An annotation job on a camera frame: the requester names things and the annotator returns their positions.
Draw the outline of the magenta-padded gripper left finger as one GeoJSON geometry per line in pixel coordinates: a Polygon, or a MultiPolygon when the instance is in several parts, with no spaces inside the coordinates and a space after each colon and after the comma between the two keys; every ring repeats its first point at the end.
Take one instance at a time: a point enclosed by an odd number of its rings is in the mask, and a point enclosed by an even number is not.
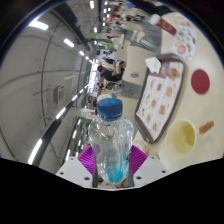
{"type": "Polygon", "coordinates": [[[84,188],[97,188],[98,172],[92,148],[68,157],[56,175],[84,188]]]}

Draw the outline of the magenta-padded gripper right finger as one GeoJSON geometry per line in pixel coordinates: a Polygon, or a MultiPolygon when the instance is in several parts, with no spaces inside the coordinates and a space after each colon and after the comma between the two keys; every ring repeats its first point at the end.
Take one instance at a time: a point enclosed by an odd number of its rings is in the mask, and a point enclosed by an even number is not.
{"type": "Polygon", "coordinates": [[[168,175],[168,170],[156,156],[147,156],[136,146],[129,157],[128,183],[130,188],[140,188],[168,175]]]}

